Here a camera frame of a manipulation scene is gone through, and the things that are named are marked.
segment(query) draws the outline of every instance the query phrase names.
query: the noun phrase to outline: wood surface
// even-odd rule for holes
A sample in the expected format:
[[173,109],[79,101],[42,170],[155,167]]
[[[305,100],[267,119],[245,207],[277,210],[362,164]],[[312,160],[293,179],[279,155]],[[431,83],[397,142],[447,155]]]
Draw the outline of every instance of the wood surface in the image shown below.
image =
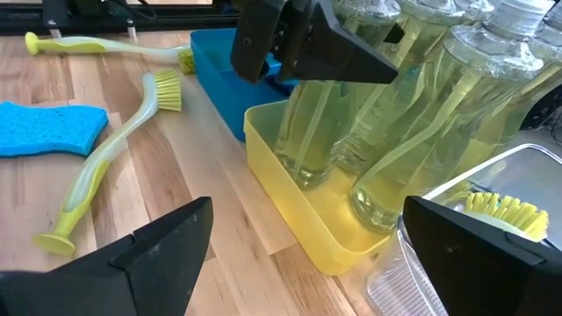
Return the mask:
[[[139,33],[139,43],[151,47],[189,40],[190,32]],[[32,57],[22,37],[1,38],[0,55],[3,100],[103,107],[111,123],[98,142],[138,109],[142,74],[166,66],[127,54]],[[364,298],[371,260],[339,277],[316,270],[197,78],[188,75],[183,85],[182,112],[159,111],[128,138],[71,236],[77,246],[72,257],[47,254],[31,238],[52,228],[83,159],[69,154],[0,159],[0,269],[53,269],[210,196],[211,246],[187,315],[373,315]]]

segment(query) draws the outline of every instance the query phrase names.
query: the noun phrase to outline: plastic bottle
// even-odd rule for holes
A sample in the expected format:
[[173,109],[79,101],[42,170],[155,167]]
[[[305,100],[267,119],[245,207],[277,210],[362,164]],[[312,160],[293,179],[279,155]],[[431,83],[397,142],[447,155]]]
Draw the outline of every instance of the plastic bottle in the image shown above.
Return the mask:
[[562,84],[562,4],[555,5],[546,15],[530,42],[530,48],[548,65],[504,106],[488,114],[470,141],[454,175],[504,151],[533,105]]
[[389,85],[377,85],[356,106],[360,109],[350,135],[336,149],[337,164],[357,173],[371,159],[373,143],[385,126],[400,116],[423,88],[421,67],[439,47],[444,34],[454,25],[483,20],[494,10],[487,0],[398,0],[402,9],[400,24],[405,36],[398,45],[383,45],[381,53],[399,68]]
[[[376,47],[400,14],[394,0],[338,0],[340,22]],[[328,175],[333,145],[349,132],[357,113],[347,83],[306,81],[289,97],[274,148],[295,182],[303,189]]]
[[548,0],[504,0],[476,26],[450,29],[425,67],[420,97],[386,129],[387,152],[354,184],[349,201],[370,229],[390,231],[408,195],[423,195],[454,172],[481,120],[530,82],[544,63],[528,41]]

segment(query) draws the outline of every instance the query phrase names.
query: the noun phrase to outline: blue sponge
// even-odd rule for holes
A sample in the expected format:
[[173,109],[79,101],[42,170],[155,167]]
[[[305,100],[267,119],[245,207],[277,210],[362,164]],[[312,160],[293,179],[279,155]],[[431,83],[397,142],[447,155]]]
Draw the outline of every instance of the blue sponge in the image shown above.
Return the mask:
[[107,125],[105,110],[86,106],[27,107],[0,104],[0,157],[67,152],[90,154]]

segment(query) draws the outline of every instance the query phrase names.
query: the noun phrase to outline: brush bristles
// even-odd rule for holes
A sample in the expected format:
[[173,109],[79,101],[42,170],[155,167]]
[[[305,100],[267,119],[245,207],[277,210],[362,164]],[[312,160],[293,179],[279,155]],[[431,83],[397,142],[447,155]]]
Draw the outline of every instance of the brush bristles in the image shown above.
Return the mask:
[[158,109],[182,110],[182,84],[179,74],[166,69],[155,74]]
[[518,198],[505,196],[501,199],[497,193],[472,193],[466,199],[465,212],[478,212],[490,215],[519,228],[532,241],[546,238],[548,212],[538,211],[529,203],[521,203]]
[[193,51],[191,49],[182,49],[178,53],[179,68],[184,75],[195,74],[195,61],[193,60]]

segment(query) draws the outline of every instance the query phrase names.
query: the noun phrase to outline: blue plastic tray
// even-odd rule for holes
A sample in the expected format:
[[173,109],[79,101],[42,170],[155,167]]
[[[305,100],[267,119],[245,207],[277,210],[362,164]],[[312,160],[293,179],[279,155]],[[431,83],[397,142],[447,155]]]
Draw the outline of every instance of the blue plastic tray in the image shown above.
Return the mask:
[[293,83],[276,85],[271,78],[280,64],[268,57],[270,71],[265,80],[252,84],[241,79],[230,64],[235,29],[201,30],[191,34],[197,77],[220,116],[238,140],[245,141],[244,112],[255,105],[289,97]]

